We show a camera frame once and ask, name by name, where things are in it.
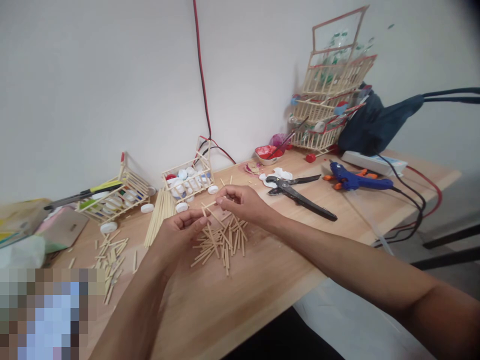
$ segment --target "pixelated area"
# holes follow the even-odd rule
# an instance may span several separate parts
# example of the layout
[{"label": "pixelated area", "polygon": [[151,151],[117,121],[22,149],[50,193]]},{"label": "pixelated area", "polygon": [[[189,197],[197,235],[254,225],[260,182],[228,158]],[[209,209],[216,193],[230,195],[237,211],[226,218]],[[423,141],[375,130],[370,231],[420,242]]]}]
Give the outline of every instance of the pixelated area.
[{"label": "pixelated area", "polygon": [[104,297],[104,269],[1,269],[0,359],[78,359]]}]

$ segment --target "red lid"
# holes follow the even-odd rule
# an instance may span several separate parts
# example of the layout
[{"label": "red lid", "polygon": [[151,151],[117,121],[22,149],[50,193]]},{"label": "red lid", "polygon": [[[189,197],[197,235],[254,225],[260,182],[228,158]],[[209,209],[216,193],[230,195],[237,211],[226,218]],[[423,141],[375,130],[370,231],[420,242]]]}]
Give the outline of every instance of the red lid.
[{"label": "red lid", "polygon": [[317,159],[317,157],[315,156],[314,153],[311,153],[311,154],[308,154],[305,158],[305,160],[308,162],[308,163],[313,163],[315,160]]}]

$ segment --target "bundle of sticks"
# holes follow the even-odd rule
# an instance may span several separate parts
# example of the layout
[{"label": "bundle of sticks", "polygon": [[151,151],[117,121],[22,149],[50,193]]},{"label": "bundle of sticks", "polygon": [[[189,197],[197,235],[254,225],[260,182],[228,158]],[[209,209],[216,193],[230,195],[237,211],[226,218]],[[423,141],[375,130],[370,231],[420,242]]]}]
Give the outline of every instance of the bundle of sticks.
[{"label": "bundle of sticks", "polygon": [[241,253],[245,256],[245,242],[248,238],[243,230],[248,225],[248,222],[239,220],[234,214],[229,213],[223,218],[219,218],[213,211],[209,209],[210,206],[216,204],[212,202],[209,205],[202,203],[201,208],[203,215],[207,216],[206,211],[210,212],[213,218],[217,220],[220,227],[213,229],[210,223],[207,224],[207,230],[203,230],[203,234],[198,237],[198,245],[194,245],[194,249],[200,249],[200,254],[195,258],[195,261],[190,265],[194,267],[201,261],[202,265],[210,259],[213,253],[218,259],[222,260],[225,268],[226,276],[230,275],[230,258],[233,257],[237,250],[241,249]]},{"label": "bundle of sticks", "polygon": [[164,187],[158,191],[156,196],[155,206],[153,208],[153,213],[151,214],[150,225],[146,232],[145,243],[143,244],[146,248],[149,248],[157,236],[160,226],[165,219],[175,215],[177,211],[175,210],[175,199],[172,194]]}]

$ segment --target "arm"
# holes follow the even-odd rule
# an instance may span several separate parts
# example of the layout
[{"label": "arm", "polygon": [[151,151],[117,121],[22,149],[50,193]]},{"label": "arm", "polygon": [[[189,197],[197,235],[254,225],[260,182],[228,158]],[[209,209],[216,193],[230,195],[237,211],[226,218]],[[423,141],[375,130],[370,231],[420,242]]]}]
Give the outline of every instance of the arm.
[{"label": "arm", "polygon": [[336,283],[390,314],[437,358],[479,356],[480,303],[467,294],[381,250],[286,218],[249,186],[223,187],[217,203],[283,239]]},{"label": "arm", "polygon": [[160,325],[159,309],[165,287],[180,254],[207,224],[207,218],[202,216],[201,210],[189,210],[163,221],[90,360],[150,358]]}]

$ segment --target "black bag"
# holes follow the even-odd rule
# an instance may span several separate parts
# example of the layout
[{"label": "black bag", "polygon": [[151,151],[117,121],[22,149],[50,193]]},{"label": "black bag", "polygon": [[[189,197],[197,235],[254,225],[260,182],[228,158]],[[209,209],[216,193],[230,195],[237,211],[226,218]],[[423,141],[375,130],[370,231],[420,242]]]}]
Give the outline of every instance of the black bag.
[{"label": "black bag", "polygon": [[429,92],[388,107],[384,107],[379,96],[371,91],[365,105],[356,112],[340,134],[338,147],[342,151],[350,150],[366,156],[373,156],[387,148],[405,121],[415,114],[425,102],[480,104],[480,96],[435,98],[440,95],[458,93],[480,95],[480,87]]}]

